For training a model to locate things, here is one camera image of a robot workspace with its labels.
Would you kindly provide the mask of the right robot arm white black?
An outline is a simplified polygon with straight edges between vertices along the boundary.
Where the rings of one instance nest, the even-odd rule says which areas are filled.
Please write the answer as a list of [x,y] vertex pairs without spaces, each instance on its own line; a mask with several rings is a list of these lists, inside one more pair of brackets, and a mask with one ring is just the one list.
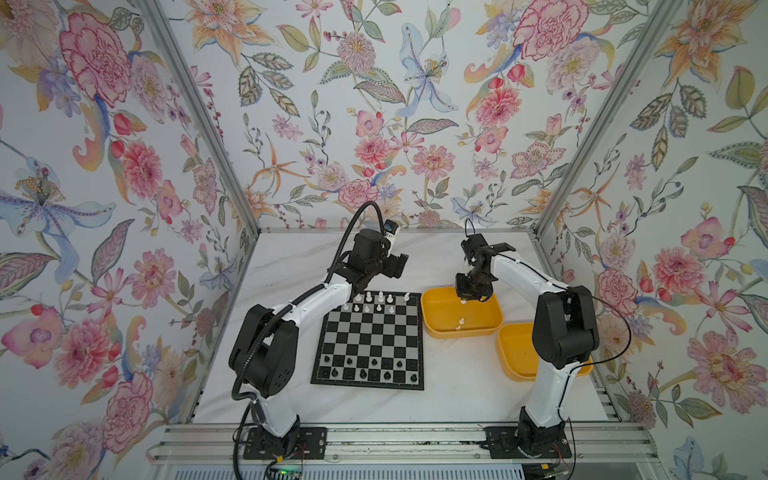
[[529,265],[507,243],[489,244],[480,233],[461,243],[469,270],[458,273],[456,293],[464,301],[486,301],[502,281],[535,307],[532,346],[539,358],[532,395],[521,408],[515,444],[529,458],[540,457],[565,438],[564,401],[571,379],[599,346],[593,297]]

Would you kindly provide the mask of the yellow tray with white pieces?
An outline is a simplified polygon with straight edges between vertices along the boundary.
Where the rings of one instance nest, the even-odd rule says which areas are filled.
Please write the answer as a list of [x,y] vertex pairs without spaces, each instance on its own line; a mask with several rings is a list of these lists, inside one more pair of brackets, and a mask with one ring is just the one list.
[[420,303],[426,332],[436,339],[488,336],[504,324],[495,295],[484,302],[465,301],[454,287],[439,287],[424,292]]

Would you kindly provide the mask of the yellow tray with black pieces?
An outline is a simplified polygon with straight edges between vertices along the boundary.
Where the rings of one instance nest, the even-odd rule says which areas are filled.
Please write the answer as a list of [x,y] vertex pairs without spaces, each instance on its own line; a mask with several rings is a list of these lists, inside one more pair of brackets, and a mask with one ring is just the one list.
[[505,324],[496,337],[496,351],[505,375],[515,382],[536,380],[539,356],[532,342],[532,323]]

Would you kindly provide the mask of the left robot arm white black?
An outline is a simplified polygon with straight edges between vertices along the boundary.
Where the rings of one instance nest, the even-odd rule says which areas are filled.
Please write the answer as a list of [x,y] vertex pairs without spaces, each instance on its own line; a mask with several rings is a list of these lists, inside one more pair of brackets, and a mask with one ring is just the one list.
[[300,417],[278,395],[295,371],[300,328],[359,296],[375,277],[402,275],[408,256],[391,253],[398,229],[376,202],[364,202],[319,284],[286,304],[257,304],[247,311],[228,359],[235,373],[231,398],[248,402],[246,416],[267,435],[278,440],[298,435]]

